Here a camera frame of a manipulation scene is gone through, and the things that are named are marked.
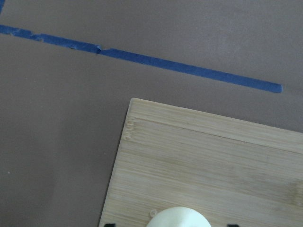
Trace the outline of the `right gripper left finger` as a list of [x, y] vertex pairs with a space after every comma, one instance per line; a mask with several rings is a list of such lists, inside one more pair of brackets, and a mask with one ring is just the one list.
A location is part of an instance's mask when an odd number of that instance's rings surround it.
[[115, 227], [115, 223], [106, 223], [104, 227]]

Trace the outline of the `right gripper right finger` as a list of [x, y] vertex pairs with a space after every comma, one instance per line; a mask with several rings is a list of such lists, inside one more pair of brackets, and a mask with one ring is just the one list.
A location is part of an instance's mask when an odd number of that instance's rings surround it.
[[227, 224], [227, 227], [239, 227], [238, 224]]

